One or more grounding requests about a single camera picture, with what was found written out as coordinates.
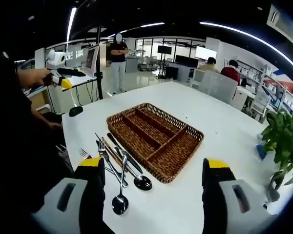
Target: red shirt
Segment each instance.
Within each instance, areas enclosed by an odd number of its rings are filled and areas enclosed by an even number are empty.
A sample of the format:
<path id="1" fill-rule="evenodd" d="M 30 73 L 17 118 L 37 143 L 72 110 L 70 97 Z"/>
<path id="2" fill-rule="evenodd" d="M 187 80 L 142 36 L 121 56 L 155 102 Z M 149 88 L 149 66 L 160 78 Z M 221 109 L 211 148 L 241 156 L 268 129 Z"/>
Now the red shirt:
<path id="1" fill-rule="evenodd" d="M 240 85 L 240 74 L 234 68 L 232 68 L 232 67 L 224 67 L 221 70 L 220 74 L 222 74 L 224 76 L 227 76 L 227 77 L 229 77 L 229 78 L 237 81 L 238 82 L 238 86 Z"/>

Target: computer monitor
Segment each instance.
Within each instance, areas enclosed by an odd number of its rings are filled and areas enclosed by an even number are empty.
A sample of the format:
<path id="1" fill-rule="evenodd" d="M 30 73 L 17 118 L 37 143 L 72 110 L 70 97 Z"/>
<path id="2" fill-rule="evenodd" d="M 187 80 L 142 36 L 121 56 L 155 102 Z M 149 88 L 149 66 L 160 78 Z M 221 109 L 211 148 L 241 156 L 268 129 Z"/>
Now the computer monitor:
<path id="1" fill-rule="evenodd" d="M 159 45 L 157 48 L 157 52 L 160 54 L 171 55 L 171 47 Z"/>
<path id="2" fill-rule="evenodd" d="M 188 67 L 197 67 L 199 60 L 196 58 L 189 58 L 182 55 L 176 55 L 175 62 Z"/>
<path id="3" fill-rule="evenodd" d="M 100 44 L 96 44 L 89 48 L 86 65 L 83 69 L 83 71 L 92 78 L 94 77 L 94 73 L 96 71 L 96 61 L 98 58 L 99 47 Z"/>
<path id="4" fill-rule="evenodd" d="M 195 57 L 196 58 L 200 58 L 200 59 L 204 59 L 204 60 L 208 60 L 209 57 L 212 58 L 216 58 L 217 52 L 214 50 L 210 50 L 201 46 L 197 46 L 196 47 L 196 51 L 195 51 Z"/>

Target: cutlery tray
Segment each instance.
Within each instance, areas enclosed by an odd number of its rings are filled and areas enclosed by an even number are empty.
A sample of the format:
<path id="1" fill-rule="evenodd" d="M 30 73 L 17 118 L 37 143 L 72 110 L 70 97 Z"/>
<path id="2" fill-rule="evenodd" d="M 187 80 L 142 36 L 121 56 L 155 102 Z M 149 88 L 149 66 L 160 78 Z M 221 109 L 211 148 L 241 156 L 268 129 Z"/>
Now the cutlery tray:
<path id="1" fill-rule="evenodd" d="M 143 103 L 107 118 L 109 131 L 155 178 L 172 182 L 204 135 L 170 114 Z"/>

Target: silver fork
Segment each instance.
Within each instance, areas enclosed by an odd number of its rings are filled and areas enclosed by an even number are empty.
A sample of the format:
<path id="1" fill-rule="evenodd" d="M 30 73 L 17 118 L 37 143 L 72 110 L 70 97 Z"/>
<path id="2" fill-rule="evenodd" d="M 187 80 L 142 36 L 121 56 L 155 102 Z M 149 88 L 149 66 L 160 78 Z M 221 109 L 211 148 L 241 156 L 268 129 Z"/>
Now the silver fork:
<path id="1" fill-rule="evenodd" d="M 113 164 L 111 163 L 111 161 L 109 160 L 109 155 L 107 154 L 106 150 L 105 150 L 105 144 L 104 144 L 104 138 L 99 138 L 99 136 L 96 134 L 97 138 L 99 139 L 99 155 L 102 156 L 106 162 L 108 163 L 109 167 L 111 168 L 111 170 L 113 171 L 114 175 L 116 176 L 117 180 L 119 183 L 122 183 L 122 177 L 118 174 L 118 172 L 116 171 L 115 167 L 113 166 Z M 127 181 L 123 180 L 123 187 L 126 188 L 128 187 L 128 183 Z"/>
<path id="2" fill-rule="evenodd" d="M 79 148 L 78 150 L 79 156 L 82 157 L 83 159 L 90 159 L 92 158 L 92 156 L 90 154 L 88 154 L 85 150 L 83 150 L 82 148 Z M 108 167 L 104 167 L 108 172 L 113 173 L 113 171 L 111 169 L 109 169 Z"/>

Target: ceiling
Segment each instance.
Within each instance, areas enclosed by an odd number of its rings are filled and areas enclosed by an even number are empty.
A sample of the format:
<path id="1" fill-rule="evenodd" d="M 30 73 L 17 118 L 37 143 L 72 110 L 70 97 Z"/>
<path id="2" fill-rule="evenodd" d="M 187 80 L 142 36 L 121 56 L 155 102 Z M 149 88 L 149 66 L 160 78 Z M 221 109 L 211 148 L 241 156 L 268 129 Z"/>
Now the ceiling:
<path id="1" fill-rule="evenodd" d="M 292 0 L 274 1 L 293 18 Z M 293 67 L 267 46 L 229 30 L 208 27 L 200 21 L 219 23 L 251 33 L 272 44 L 293 61 L 293 44 L 266 25 L 271 1 L 253 0 L 245 6 L 227 2 L 194 0 L 23 0 L 6 12 L 9 27 L 0 27 L 6 39 L 13 38 L 11 50 L 15 60 L 29 59 L 34 51 L 66 40 L 71 8 L 79 7 L 74 18 L 71 39 L 96 37 L 89 29 L 100 24 L 106 30 L 101 37 L 141 25 L 164 22 L 165 25 L 137 28 L 124 33 L 124 37 L 184 36 L 221 41 L 249 50 L 275 64 L 293 79 Z"/>

